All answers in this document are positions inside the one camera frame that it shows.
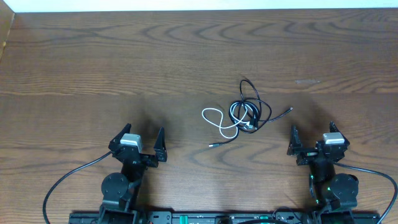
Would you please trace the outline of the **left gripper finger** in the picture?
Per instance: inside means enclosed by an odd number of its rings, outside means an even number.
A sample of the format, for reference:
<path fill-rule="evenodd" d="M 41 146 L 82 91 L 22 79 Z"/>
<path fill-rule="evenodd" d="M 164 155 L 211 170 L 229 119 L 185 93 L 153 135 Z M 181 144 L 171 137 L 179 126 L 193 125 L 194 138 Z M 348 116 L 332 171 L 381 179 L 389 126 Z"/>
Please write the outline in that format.
<path fill-rule="evenodd" d="M 167 149 L 165 146 L 165 129 L 163 127 L 160 128 L 156 142 L 154 144 L 155 156 L 158 161 L 166 162 L 167 161 Z"/>
<path fill-rule="evenodd" d="M 118 145 L 121 142 L 121 138 L 125 134 L 129 134 L 131 130 L 131 124 L 127 123 L 125 127 L 122 128 L 122 130 L 109 142 L 109 146 L 115 146 Z"/>

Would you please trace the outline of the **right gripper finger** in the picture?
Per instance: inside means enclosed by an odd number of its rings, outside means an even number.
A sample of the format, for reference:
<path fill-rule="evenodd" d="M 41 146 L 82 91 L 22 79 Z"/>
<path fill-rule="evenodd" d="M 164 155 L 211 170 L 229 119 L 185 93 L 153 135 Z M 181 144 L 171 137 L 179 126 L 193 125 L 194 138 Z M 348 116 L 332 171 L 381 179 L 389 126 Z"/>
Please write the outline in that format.
<path fill-rule="evenodd" d="M 340 132 L 340 133 L 341 133 L 341 131 L 337 128 L 337 126 L 336 126 L 336 124 L 335 124 L 334 121 L 330 121 L 330 123 L 329 123 L 329 129 L 330 129 L 330 133 L 334 133 L 334 132 Z M 348 145 L 348 144 L 349 144 L 348 139 L 347 139 L 344 135 L 343 135 L 343 137 L 344 137 L 344 139 L 345 139 L 344 144 L 345 144 L 345 145 Z"/>
<path fill-rule="evenodd" d="M 290 142 L 287 150 L 287 155 L 293 156 L 300 153 L 302 149 L 302 143 L 299 138 L 299 132 L 296 126 L 292 126 L 290 130 Z"/>

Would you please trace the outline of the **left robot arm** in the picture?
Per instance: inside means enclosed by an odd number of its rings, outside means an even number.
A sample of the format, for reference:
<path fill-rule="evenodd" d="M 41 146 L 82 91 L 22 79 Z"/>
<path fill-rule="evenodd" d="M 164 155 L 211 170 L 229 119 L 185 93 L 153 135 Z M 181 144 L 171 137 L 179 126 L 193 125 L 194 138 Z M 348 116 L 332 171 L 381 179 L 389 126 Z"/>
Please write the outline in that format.
<path fill-rule="evenodd" d="M 144 154 L 140 135 L 132 134 L 130 130 L 128 123 L 109 142 L 109 151 L 122 163 L 122 168 L 120 172 L 106 176 L 101 184 L 103 200 L 98 223 L 150 223 L 147 213 L 136 206 L 136 201 L 144 172 L 167 161 L 165 129 L 159 130 L 154 154 Z"/>

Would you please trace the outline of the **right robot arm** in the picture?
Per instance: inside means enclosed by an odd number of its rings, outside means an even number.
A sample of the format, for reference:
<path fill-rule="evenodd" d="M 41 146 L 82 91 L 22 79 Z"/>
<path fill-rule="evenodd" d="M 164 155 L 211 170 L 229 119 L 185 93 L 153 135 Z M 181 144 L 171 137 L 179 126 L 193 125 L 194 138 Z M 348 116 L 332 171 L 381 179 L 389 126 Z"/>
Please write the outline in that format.
<path fill-rule="evenodd" d="M 298 166 L 309 166 L 310 194 L 317 206 L 301 217 L 302 223 L 353 223 L 350 212 L 358 205 L 359 180 L 351 174 L 335 172 L 334 163 L 345 156 L 350 142 L 330 122 L 330 131 L 323 134 L 314 147 L 305 147 L 295 126 L 291 127 L 287 155 L 296 156 Z"/>

